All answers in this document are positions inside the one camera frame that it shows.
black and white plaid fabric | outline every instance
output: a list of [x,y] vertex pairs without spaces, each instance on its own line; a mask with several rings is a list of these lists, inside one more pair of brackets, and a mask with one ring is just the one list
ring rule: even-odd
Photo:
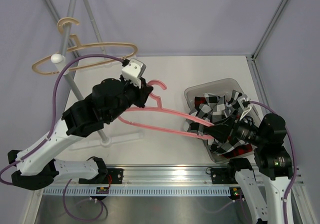
[[[227,101],[224,95],[218,96],[211,93],[204,93],[203,96],[204,97],[194,98],[195,108],[191,110],[189,114],[211,123],[215,123],[229,117],[234,110],[239,108],[237,99],[242,96],[242,93],[233,90],[230,101]],[[192,120],[187,119],[183,129],[186,132],[196,133],[201,136],[204,135],[204,125]],[[225,144],[222,144],[215,139],[202,141],[209,146],[213,153],[217,155],[231,152],[236,147],[247,144],[243,140],[235,140],[233,143],[227,142]]]

beige hanger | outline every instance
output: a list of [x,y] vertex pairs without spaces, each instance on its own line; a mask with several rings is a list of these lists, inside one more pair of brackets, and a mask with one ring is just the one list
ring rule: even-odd
[[[61,18],[57,23],[57,29],[61,34],[64,33],[63,26],[66,23],[72,23],[72,24],[75,24],[75,25],[79,25],[80,24],[80,22],[77,19],[72,18],[72,17]],[[132,53],[130,53],[129,55],[125,55],[123,57],[120,57],[122,59],[125,59],[125,58],[133,57],[138,52],[138,47],[133,43],[125,43],[125,42],[94,42],[94,43],[89,43],[89,44],[81,44],[81,42],[80,42],[80,40],[79,40],[79,38],[78,38],[78,36],[76,34],[71,34],[70,38],[72,38],[74,40],[75,46],[69,47],[66,50],[67,53],[78,51],[78,50],[82,50],[82,49],[86,49],[86,48],[100,48],[100,47],[129,47],[129,48],[132,48],[133,49]],[[41,64],[49,61],[50,58],[51,58],[51,55],[49,55],[49,56],[47,56],[47,57],[45,57],[45,58],[43,58],[41,60],[38,60],[36,63],[34,63],[32,65],[32,70],[34,72],[36,72],[36,73],[41,74],[41,75],[58,74],[59,71],[43,72],[43,71],[38,69],[38,66],[40,66]],[[107,64],[107,63],[111,63],[111,62],[114,62],[114,60],[104,60],[104,61],[96,62],[96,63],[93,63],[93,64],[88,64],[88,65],[83,65],[83,66],[76,66],[76,67],[69,68],[68,70],[72,72],[72,71],[76,71],[76,70],[80,70],[80,69],[96,67],[96,66]]]

white wall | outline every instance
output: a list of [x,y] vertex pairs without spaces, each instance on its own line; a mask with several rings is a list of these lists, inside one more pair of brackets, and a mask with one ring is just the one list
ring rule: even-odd
[[315,211],[320,204],[319,6],[320,0],[291,0],[257,58],[271,105],[291,130]]
[[[62,15],[69,0],[52,0]],[[89,0],[102,39],[133,42],[140,56],[251,54],[281,0]],[[95,42],[82,0],[73,31]]]
[[[51,98],[56,76],[32,71],[32,64],[59,50],[60,35],[42,0],[0,0],[0,168],[8,164],[10,150],[29,147],[51,123]],[[68,88],[58,89],[58,115]],[[11,180],[9,170],[3,175]],[[0,184],[0,219],[17,224],[27,191]]]

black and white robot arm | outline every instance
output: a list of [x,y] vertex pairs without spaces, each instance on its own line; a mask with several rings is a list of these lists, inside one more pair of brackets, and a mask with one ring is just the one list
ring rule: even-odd
[[87,161],[64,161],[55,157],[73,143],[110,124],[131,105],[143,108],[153,87],[142,78],[146,66],[136,60],[127,60],[120,79],[108,78],[92,88],[92,94],[75,102],[56,123],[50,139],[36,152],[32,152],[48,133],[23,151],[11,150],[9,163],[16,164],[11,175],[12,184],[28,190],[47,187],[58,180],[87,179],[101,183],[108,170],[101,158]]
[[246,158],[231,159],[227,165],[228,175],[240,185],[246,198],[253,224],[284,224],[284,206],[287,202],[286,215],[289,224],[293,224],[291,194],[284,199],[293,177],[292,160],[283,147],[287,135],[285,120],[274,113],[266,114],[259,127],[253,120],[245,117],[251,110],[249,99],[238,99],[239,111],[230,117],[205,127],[204,132],[221,143],[233,139],[243,140],[255,145],[254,160],[262,175],[266,192],[263,198],[250,162]]

clothes hanger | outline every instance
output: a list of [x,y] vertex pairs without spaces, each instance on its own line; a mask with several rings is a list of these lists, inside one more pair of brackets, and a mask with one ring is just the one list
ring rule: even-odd
[[[160,80],[151,80],[147,84],[149,86],[153,86],[153,85],[160,86],[162,88],[162,90],[166,90],[167,89],[167,86]],[[185,119],[189,119],[191,121],[200,123],[200,124],[202,124],[202,125],[204,125],[206,127],[211,127],[211,126],[214,125],[213,123],[211,123],[209,121],[206,121],[206,120],[203,120],[203,119],[200,119],[200,118],[198,118],[196,116],[192,116],[192,115],[189,115],[189,114],[186,114],[186,113],[183,113],[183,112],[180,112],[180,111],[176,111],[176,110],[163,108],[160,96],[157,96],[157,95],[155,95],[153,93],[150,93],[149,96],[152,99],[156,100],[157,107],[153,107],[153,106],[146,106],[145,108],[130,107],[129,109],[126,110],[126,112],[149,111],[149,112],[167,113],[167,114],[172,114],[172,115],[176,115],[176,116],[179,116],[179,117],[183,117]],[[213,137],[211,135],[197,135],[196,133],[190,133],[190,132],[186,132],[186,131],[172,130],[172,129],[168,129],[168,128],[164,128],[164,127],[141,124],[141,123],[125,120],[121,116],[119,116],[118,119],[121,122],[125,123],[125,124],[136,126],[136,127],[140,127],[140,128],[146,128],[146,129],[165,132],[165,133],[178,134],[178,135],[181,135],[181,136],[199,138],[199,139],[203,139],[203,140],[213,139]]]
[[[80,22],[72,17],[64,17],[61,18],[58,23],[57,23],[57,29],[60,32],[60,34],[64,33],[64,24],[67,23],[72,23],[75,25],[79,25]],[[100,47],[129,47],[133,49],[133,52],[130,53],[129,55],[125,55],[121,58],[126,59],[126,58],[130,58],[133,57],[134,55],[136,55],[136,53],[138,52],[138,47],[133,44],[133,43],[126,43],[126,42],[93,42],[93,43],[88,43],[88,44],[82,44],[78,38],[78,36],[76,34],[71,34],[69,36],[71,39],[74,40],[75,42],[75,46],[73,47],[69,47],[66,52],[70,53],[70,52],[74,52],[74,51],[78,51],[78,50],[82,50],[82,49],[86,49],[86,48],[100,48]],[[39,73],[41,75],[53,75],[53,74],[58,74],[59,71],[48,71],[48,72],[44,72],[38,69],[38,67],[49,61],[52,55],[48,55],[47,57],[38,60],[36,63],[34,63],[32,65],[32,70],[36,73]],[[80,70],[80,69],[86,69],[86,68],[92,68],[92,67],[96,67],[96,66],[100,66],[103,64],[107,64],[107,63],[111,63],[114,62],[114,60],[104,60],[104,61],[100,61],[100,62],[96,62],[96,63],[92,63],[92,64],[88,64],[88,65],[83,65],[83,66],[76,66],[76,67],[72,67],[69,68],[69,71],[76,71],[76,70]]]

